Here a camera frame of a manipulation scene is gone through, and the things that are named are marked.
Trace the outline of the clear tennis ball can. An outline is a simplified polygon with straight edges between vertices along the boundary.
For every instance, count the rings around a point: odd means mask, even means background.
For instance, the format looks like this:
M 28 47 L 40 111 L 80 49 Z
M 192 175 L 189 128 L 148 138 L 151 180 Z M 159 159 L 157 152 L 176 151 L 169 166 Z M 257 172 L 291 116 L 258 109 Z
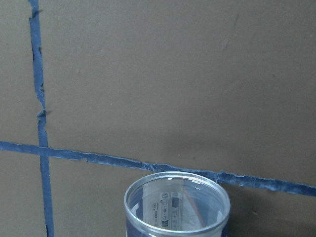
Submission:
M 231 203 L 214 181 L 187 172 L 138 179 L 124 195 L 127 237 L 226 237 Z

